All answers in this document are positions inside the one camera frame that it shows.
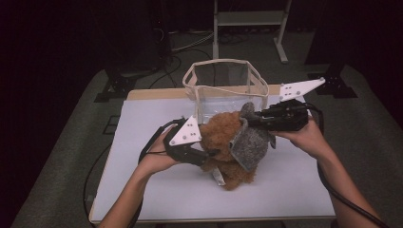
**clear plastic container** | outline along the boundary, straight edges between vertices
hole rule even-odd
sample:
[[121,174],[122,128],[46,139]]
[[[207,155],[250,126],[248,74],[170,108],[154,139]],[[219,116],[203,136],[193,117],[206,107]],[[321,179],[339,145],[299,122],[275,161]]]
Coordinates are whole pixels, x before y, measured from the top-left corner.
[[269,86],[257,70],[244,60],[216,59],[192,65],[182,83],[195,101],[199,124],[222,112],[240,111],[247,102],[256,109],[267,105]]

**black cable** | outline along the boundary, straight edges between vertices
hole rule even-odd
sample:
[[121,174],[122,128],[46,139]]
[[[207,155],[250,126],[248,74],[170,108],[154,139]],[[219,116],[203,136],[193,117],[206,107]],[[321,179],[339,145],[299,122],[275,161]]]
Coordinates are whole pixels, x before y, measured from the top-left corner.
[[212,60],[212,59],[213,59],[213,58],[211,58],[211,56],[210,56],[207,52],[202,51],[202,50],[200,50],[200,49],[182,49],[182,50],[177,50],[177,51],[175,51],[174,53],[175,53],[175,54],[179,54],[179,53],[187,52],[187,51],[198,51],[198,52],[200,52],[200,53],[205,54],[205,55],[207,56],[208,60]]
[[176,70],[178,70],[181,65],[182,65],[182,60],[180,58],[178,58],[177,56],[172,56],[173,58],[177,59],[179,61],[178,66],[175,67],[175,69],[173,69],[172,71],[169,71],[167,73],[165,73],[163,76],[159,77],[158,79],[156,79],[148,88],[151,88],[152,86],[154,86],[158,81],[160,81],[163,77],[170,75],[171,73],[175,72]]
[[190,45],[187,45],[187,46],[184,46],[184,47],[172,48],[172,52],[181,51],[181,50],[185,50],[185,49],[188,49],[188,48],[201,46],[201,45],[208,45],[208,44],[210,44],[212,42],[212,39],[211,39],[212,37],[213,37],[213,33],[211,32],[209,35],[205,36],[204,38],[201,38],[200,40],[198,40],[196,42],[193,42]]
[[[319,129],[320,132],[323,134],[324,133],[324,121],[323,121],[323,113],[322,111],[318,110],[315,106],[312,104],[305,103],[305,106],[309,110],[314,110],[318,114],[319,118]],[[323,170],[321,169],[319,163],[317,163],[317,172],[319,174],[320,181],[322,184],[325,186],[325,188],[329,191],[329,193],[334,196],[336,199],[353,209],[354,211],[358,212],[361,216],[365,217],[366,219],[370,220],[373,224],[377,225],[379,228],[389,228],[387,224],[385,224],[382,220],[379,218],[375,217],[371,213],[367,212],[366,210],[362,209],[355,203],[349,201],[348,199],[344,198],[341,194],[339,194],[335,188],[326,180],[326,177],[323,174]]]
[[157,138],[160,137],[161,134],[163,134],[163,131],[173,123],[174,122],[169,122],[166,125],[160,126],[160,128],[157,129],[157,131],[154,133],[154,135],[151,137],[151,139],[148,141],[148,143],[145,145],[142,152],[140,153],[138,163],[140,163],[142,161],[142,159],[145,157],[145,155],[147,154],[148,149],[151,147],[152,143],[154,143],[157,140]]
[[228,33],[223,33],[219,38],[219,43],[221,45],[230,44],[233,39],[233,36]]
[[166,154],[166,151],[165,150],[156,151],[156,152],[151,152],[151,153],[148,153],[148,154],[151,154],[151,155],[163,155],[163,154]]
[[246,33],[246,38],[242,38],[242,37],[240,37],[239,35],[234,35],[234,34],[228,34],[228,35],[231,36],[231,39],[227,38],[229,41],[226,42],[226,43],[223,42],[223,41],[220,39],[219,42],[220,42],[221,45],[224,45],[224,46],[235,46],[235,45],[238,45],[238,44],[240,44],[240,43],[243,43],[243,42],[246,42],[246,41],[249,40],[249,34],[248,34],[248,33]]
[[202,37],[205,37],[205,36],[208,36],[208,35],[211,34],[211,30],[205,30],[205,31],[193,31],[193,30],[188,30],[188,31],[185,31],[184,33],[190,34],[190,35],[194,35],[194,36],[202,36]]
[[137,80],[137,79],[140,79],[140,78],[143,78],[143,77],[146,77],[146,76],[153,75],[153,74],[157,73],[158,71],[160,71],[160,69],[161,69],[161,67],[158,66],[158,67],[156,67],[154,69],[150,69],[149,71],[147,71],[147,72],[145,72],[143,74],[135,74],[135,75],[131,75],[131,76],[124,76],[124,78]]
[[172,78],[172,75],[170,72],[168,72],[168,70],[166,70],[166,66],[163,65],[163,71],[165,72],[165,75],[168,76],[168,78],[171,80],[172,84],[174,85],[174,87],[177,87],[177,83],[175,82],[175,80]]
[[[84,211],[86,212],[86,217],[88,218],[89,217],[89,212],[88,212],[88,210],[86,209],[86,185],[87,185],[87,183],[88,183],[88,179],[89,179],[89,176],[91,175],[91,173],[92,173],[92,170],[94,169],[94,167],[95,167],[95,165],[98,163],[98,160],[104,155],[104,153],[110,148],[110,146],[112,145],[112,142],[104,149],[104,151],[98,156],[98,158],[95,160],[95,162],[92,164],[92,166],[91,166],[91,168],[89,169],[89,171],[88,171],[88,173],[86,174],[86,181],[84,182],[84,188],[83,188],[83,205],[84,205]],[[92,224],[90,221],[88,221],[89,222],[89,224],[92,226],[92,227],[96,227],[94,224]]]

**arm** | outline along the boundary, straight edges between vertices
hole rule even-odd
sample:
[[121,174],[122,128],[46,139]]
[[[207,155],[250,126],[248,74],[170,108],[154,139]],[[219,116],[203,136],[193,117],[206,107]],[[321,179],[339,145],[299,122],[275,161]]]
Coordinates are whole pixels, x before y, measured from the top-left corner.
[[[289,139],[295,146],[315,158],[323,170],[326,180],[340,195],[379,218],[374,208],[353,183],[335,151],[323,138],[313,118],[310,118],[308,124],[298,132],[271,133]],[[331,196],[331,200],[340,227],[377,227],[333,196]]]
[[163,138],[165,138],[169,130],[166,130],[153,143],[148,151],[149,154],[143,158],[133,171],[121,195],[107,212],[99,227],[127,227],[142,202],[145,187],[151,176],[178,163],[169,156],[152,154],[152,152],[165,150]]

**person's left hand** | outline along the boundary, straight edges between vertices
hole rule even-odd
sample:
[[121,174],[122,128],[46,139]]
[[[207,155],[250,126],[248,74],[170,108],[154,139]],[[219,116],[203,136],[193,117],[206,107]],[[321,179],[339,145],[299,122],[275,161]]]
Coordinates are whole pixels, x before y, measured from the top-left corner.
[[147,155],[142,159],[142,161],[137,166],[137,169],[143,169],[149,175],[155,174],[157,172],[164,171],[171,166],[178,164],[178,161],[173,160],[165,152],[165,146],[163,145],[163,139],[166,134],[173,128],[168,128],[157,140],[151,145],[148,150]]

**white table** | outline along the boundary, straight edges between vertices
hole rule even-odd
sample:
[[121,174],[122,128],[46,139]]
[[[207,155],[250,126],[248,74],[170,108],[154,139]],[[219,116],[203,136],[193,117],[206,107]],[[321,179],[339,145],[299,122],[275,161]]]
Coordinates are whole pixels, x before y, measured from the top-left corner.
[[[193,114],[194,104],[182,90],[129,95],[122,108],[106,167],[93,203],[90,221],[99,222],[118,198],[137,165],[140,151],[157,128],[182,115]],[[269,97],[276,103],[278,96]],[[145,191],[139,222],[202,222],[333,218],[327,190],[322,186],[316,161],[278,138],[259,163],[255,181],[234,191],[217,186],[211,174],[192,164],[175,165],[154,175]]]

